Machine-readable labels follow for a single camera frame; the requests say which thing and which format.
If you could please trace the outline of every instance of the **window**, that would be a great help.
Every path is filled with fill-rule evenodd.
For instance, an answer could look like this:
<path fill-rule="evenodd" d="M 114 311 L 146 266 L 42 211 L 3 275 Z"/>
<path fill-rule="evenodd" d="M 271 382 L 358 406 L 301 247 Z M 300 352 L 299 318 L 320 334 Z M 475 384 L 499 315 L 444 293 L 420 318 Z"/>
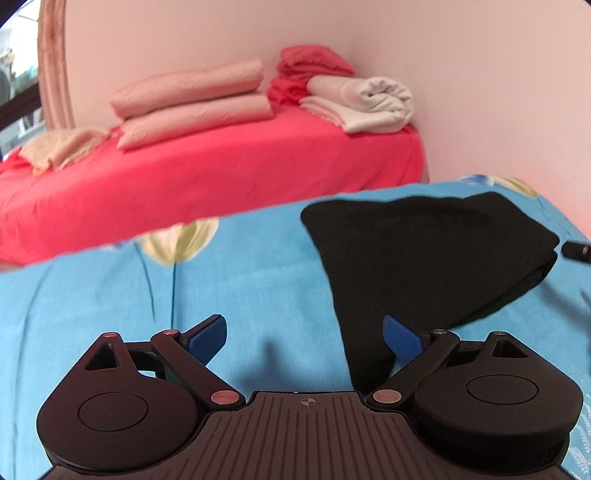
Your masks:
<path fill-rule="evenodd" d="M 45 130 L 37 84 L 40 6 L 41 0 L 13 1 L 14 13 L 0 27 L 0 158 Z"/>

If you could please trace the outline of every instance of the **red bedsheet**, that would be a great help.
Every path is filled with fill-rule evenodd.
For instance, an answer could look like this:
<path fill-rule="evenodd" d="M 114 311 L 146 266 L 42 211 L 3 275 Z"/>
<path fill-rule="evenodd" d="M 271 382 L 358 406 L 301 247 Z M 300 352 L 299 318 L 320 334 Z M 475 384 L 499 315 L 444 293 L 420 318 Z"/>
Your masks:
<path fill-rule="evenodd" d="M 0 168 L 0 262 L 26 265 L 198 218 L 417 182 L 423 166 L 410 127 L 350 137 L 300 108 L 127 153 L 113 138 L 40 177 Z"/>

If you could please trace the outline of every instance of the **black folded cloth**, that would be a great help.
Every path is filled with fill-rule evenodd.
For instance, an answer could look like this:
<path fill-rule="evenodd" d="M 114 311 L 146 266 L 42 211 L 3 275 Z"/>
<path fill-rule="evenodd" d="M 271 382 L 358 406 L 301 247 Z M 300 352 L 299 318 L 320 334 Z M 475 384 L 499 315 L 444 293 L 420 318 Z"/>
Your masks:
<path fill-rule="evenodd" d="M 320 253 L 353 386 L 389 376 L 388 314 L 417 335 L 483 318 L 551 270 L 558 237 L 500 194 L 329 200 L 301 213 Z"/>

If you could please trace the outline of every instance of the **white rolled towel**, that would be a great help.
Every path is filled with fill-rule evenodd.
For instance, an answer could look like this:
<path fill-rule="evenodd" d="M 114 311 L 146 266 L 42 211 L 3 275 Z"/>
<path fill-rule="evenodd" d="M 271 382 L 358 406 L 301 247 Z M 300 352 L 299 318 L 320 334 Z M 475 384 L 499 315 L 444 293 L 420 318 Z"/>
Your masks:
<path fill-rule="evenodd" d="M 413 114 L 413 95 L 402 83 L 387 77 L 358 79 L 317 75 L 306 89 L 334 103 L 360 112 L 403 112 L 407 120 Z"/>
<path fill-rule="evenodd" d="M 341 127 L 348 134 L 359 132 L 395 133 L 408 123 L 407 116 L 403 111 L 359 112 L 316 95 L 302 98 L 300 106 L 337 127 Z"/>

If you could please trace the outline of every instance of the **pink wall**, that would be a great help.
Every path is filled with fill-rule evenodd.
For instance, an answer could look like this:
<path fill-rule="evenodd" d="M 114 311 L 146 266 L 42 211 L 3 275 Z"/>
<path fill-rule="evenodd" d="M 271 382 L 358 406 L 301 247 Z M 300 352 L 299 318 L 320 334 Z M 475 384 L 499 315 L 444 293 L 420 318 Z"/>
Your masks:
<path fill-rule="evenodd" d="M 591 236 L 591 7 L 583 0 L 71 0 L 78 125 L 113 125 L 109 94 L 166 70 L 323 43 L 415 95 L 432 181 L 516 176 Z"/>

